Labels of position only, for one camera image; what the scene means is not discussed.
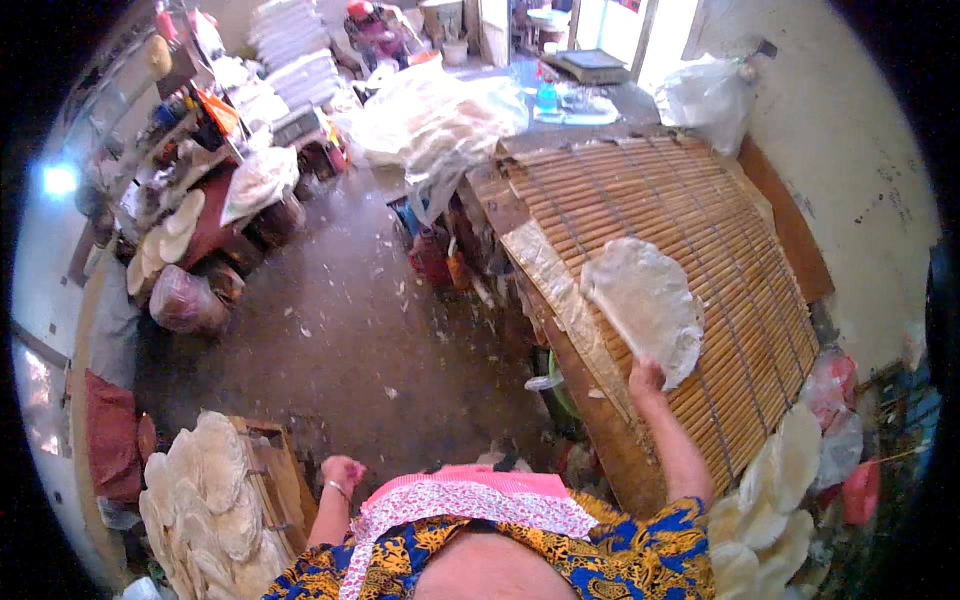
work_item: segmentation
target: woman's right hand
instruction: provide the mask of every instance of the woman's right hand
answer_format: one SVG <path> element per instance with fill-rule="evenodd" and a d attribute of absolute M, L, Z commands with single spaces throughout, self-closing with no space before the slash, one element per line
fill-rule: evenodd
<path fill-rule="evenodd" d="M 646 418 L 651 412 L 666 408 L 670 410 L 666 396 L 660 390 L 666 382 L 663 368 L 656 360 L 647 357 L 634 358 L 634 367 L 630 371 L 628 391 L 630 401 L 638 415 Z"/>
<path fill-rule="evenodd" d="M 367 468 L 362 463 L 343 454 L 331 456 L 320 465 L 320 473 L 324 476 L 324 483 L 327 481 L 336 482 L 338 486 L 344 489 L 347 496 L 353 496 L 353 489 L 363 480 L 366 472 Z"/>

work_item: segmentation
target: bamboo mat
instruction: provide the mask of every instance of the bamboo mat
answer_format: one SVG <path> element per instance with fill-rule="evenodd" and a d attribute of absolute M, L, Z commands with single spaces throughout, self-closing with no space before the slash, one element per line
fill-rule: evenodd
<path fill-rule="evenodd" d="M 756 190 L 702 143 L 668 135 L 541 150 L 500 164 L 538 226 L 525 241 L 504 243 L 561 318 L 557 304 L 571 297 L 551 286 L 567 275 L 537 273 L 545 255 L 558 256 L 579 282 L 584 263 L 606 242 L 633 235 L 684 267 L 704 304 L 705 335 L 697 369 L 669 400 L 704 452 L 718 491 L 725 490 L 792 405 L 819 350 L 793 271 L 753 204 Z M 536 245 L 524 258 L 524 248 Z M 580 323 L 586 329 L 571 341 L 607 392 L 603 401 L 634 421 L 624 385 L 632 354 L 600 311 L 585 306 L 592 323 Z M 567 310 L 567 319 L 589 321 L 575 312 Z M 636 432 L 645 438 L 642 426 Z"/>

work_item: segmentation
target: stack of white sacks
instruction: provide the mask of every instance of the stack of white sacks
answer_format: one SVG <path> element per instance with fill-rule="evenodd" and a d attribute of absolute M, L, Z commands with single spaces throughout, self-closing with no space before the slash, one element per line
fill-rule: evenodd
<path fill-rule="evenodd" d="M 345 86 L 329 50 L 300 57 L 268 75 L 266 83 L 291 110 L 308 103 L 324 105 Z"/>
<path fill-rule="evenodd" d="M 270 72 L 266 83 L 290 110 L 326 104 L 345 86 L 328 50 L 330 32 L 314 0 L 273 0 L 258 7 L 250 44 Z"/>
<path fill-rule="evenodd" d="M 253 12 L 250 45 L 267 69 L 330 47 L 323 16 L 312 0 L 273 0 Z"/>

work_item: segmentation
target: white bucket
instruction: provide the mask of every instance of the white bucket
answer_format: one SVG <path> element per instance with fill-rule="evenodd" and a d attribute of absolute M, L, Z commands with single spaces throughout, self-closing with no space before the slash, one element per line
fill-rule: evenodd
<path fill-rule="evenodd" d="M 444 42 L 444 62 L 449 66 L 460 66 L 467 62 L 468 44 L 465 39 Z"/>

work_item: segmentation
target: concrete floor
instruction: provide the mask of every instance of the concrete floor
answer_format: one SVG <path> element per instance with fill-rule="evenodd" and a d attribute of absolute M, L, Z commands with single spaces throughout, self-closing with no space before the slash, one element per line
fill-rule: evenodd
<path fill-rule="evenodd" d="M 219 341 L 144 319 L 138 401 L 161 435 L 192 429 L 201 408 L 285 424 L 299 455 L 370 468 L 358 499 L 437 461 L 471 462 L 502 437 L 547 469 L 548 419 L 523 389 L 529 324 L 418 283 L 372 189 L 360 170 L 306 203 L 306 231 L 247 277 Z"/>

